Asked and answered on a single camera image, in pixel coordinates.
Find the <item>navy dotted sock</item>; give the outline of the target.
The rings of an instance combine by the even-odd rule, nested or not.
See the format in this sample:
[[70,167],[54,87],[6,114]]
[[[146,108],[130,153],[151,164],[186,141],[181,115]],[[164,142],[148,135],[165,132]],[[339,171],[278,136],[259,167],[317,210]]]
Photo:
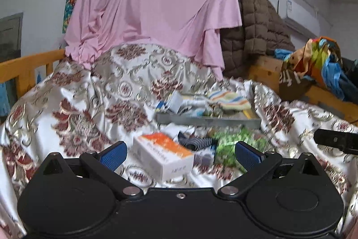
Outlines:
[[209,138],[209,137],[196,137],[196,136],[186,136],[182,132],[178,133],[178,142],[180,145],[185,147],[190,151],[200,151],[206,148],[211,148],[218,144],[218,140]]

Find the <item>striped pastel sock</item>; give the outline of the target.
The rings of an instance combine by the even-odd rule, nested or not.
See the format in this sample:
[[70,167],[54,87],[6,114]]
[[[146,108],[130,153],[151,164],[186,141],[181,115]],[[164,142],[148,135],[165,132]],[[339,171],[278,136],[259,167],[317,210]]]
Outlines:
[[223,110],[242,111],[251,108],[251,103],[236,92],[227,90],[215,90],[209,92],[207,99],[218,104]]

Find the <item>white and blue sock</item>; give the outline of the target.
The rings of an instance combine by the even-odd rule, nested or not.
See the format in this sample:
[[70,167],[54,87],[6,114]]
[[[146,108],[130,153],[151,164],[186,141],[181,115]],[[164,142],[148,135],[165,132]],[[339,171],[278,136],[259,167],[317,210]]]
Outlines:
[[188,111],[191,109],[203,109],[212,111],[211,102],[203,95],[182,95],[182,103],[179,112]]

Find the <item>grey face mask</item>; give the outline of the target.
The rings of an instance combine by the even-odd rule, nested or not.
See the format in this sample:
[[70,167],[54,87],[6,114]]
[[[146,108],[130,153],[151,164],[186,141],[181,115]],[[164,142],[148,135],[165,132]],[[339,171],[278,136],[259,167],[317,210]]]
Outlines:
[[166,100],[160,101],[157,105],[157,112],[171,112],[177,114],[180,110],[180,107],[183,103],[183,96],[177,90],[174,90]]

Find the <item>white orange medicine box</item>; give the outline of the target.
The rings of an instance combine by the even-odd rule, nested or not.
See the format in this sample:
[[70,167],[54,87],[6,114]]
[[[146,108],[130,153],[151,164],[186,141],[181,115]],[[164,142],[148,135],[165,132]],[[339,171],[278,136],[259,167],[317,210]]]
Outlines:
[[160,182],[186,175],[194,166],[194,154],[161,132],[136,136],[131,151]]

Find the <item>grey tray with colourful picture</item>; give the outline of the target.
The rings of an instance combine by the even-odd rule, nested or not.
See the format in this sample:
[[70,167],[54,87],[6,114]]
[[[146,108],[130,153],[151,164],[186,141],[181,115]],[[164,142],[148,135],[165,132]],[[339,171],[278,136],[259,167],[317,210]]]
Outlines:
[[168,125],[174,123],[182,126],[197,127],[238,127],[245,126],[251,129],[259,129],[261,119],[250,109],[235,111],[223,110],[218,104],[211,102],[212,111],[203,109],[191,109],[177,114],[171,112],[157,112],[155,120],[159,124]]

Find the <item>floral satin bedspread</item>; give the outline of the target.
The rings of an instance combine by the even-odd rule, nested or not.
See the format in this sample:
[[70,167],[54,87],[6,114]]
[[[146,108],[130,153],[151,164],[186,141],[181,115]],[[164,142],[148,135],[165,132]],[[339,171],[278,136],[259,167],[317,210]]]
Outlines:
[[155,108],[173,91],[207,94],[235,92],[261,118],[260,130],[241,126],[220,130],[218,138],[241,138],[285,158],[313,153],[345,203],[337,234],[357,237],[357,157],[314,142],[316,129],[356,133],[357,127],[330,112],[301,101],[282,101],[255,81],[216,81],[212,70],[155,44],[122,45],[104,53],[91,70],[64,59],[55,71],[21,97],[1,126],[1,237],[26,234],[17,201],[33,174],[51,152],[77,158],[102,151],[117,141],[131,146],[136,136],[206,129],[160,125]]

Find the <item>brown bag with white letters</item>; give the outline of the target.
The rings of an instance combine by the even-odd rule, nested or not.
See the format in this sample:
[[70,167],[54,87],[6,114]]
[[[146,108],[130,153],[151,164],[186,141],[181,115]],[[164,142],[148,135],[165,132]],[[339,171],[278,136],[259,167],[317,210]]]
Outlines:
[[300,100],[315,84],[310,76],[300,76],[283,65],[279,75],[279,96],[284,101]]

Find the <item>colourful clothes pile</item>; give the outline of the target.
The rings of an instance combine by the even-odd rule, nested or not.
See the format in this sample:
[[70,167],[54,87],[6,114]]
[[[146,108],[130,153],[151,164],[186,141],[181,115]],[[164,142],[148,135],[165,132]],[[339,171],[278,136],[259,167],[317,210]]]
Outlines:
[[357,104],[357,60],[344,59],[335,40],[309,39],[294,52],[276,49],[274,57],[300,76],[310,76],[338,99]]

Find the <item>white air conditioner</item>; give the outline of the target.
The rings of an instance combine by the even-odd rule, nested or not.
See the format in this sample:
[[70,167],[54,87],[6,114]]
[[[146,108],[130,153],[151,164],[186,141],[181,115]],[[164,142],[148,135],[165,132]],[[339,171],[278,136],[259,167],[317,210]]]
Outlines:
[[278,0],[277,13],[292,30],[307,38],[320,35],[320,24],[316,17],[293,0]]

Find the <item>brown quilted jacket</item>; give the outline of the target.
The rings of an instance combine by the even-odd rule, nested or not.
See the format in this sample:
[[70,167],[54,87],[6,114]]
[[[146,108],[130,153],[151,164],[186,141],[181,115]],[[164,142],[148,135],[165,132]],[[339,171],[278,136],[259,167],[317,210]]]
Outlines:
[[220,30],[223,76],[244,78],[260,55],[276,49],[293,52],[288,27],[269,0],[238,0],[242,25]]

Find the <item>grey door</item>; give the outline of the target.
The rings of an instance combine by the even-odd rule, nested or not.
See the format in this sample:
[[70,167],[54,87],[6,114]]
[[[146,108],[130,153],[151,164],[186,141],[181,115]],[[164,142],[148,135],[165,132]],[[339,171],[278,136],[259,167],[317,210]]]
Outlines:
[[0,21],[1,62],[21,56],[21,32],[23,13],[3,17]]

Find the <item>wooden bed frame right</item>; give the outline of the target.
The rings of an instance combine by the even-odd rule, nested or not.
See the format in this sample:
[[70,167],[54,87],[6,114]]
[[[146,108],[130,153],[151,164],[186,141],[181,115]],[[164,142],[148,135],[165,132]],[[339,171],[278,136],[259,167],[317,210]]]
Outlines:
[[330,91],[310,80],[300,79],[300,84],[293,81],[292,85],[296,89],[285,88],[283,86],[285,78],[293,77],[296,74],[290,71],[282,73],[282,63],[283,61],[270,56],[259,56],[254,59],[247,71],[247,78],[268,86],[284,101],[298,99],[319,106],[357,126],[357,104],[338,99]]

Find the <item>wooden bed rail left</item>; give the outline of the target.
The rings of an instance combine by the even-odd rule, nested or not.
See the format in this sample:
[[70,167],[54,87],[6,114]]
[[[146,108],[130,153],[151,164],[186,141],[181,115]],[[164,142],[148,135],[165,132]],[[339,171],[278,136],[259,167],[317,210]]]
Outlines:
[[1,83],[14,79],[17,98],[20,98],[36,85],[36,68],[45,66],[46,75],[49,76],[53,73],[53,64],[64,58],[65,50],[59,49],[2,62]]

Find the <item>colourful wall poster left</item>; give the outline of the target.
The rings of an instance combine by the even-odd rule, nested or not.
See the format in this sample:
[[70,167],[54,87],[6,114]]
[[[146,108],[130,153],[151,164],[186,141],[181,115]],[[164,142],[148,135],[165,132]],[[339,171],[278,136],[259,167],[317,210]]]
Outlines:
[[77,0],[66,0],[65,7],[64,7],[64,17],[62,22],[62,34],[65,34],[67,31],[67,27],[75,7],[75,3]]

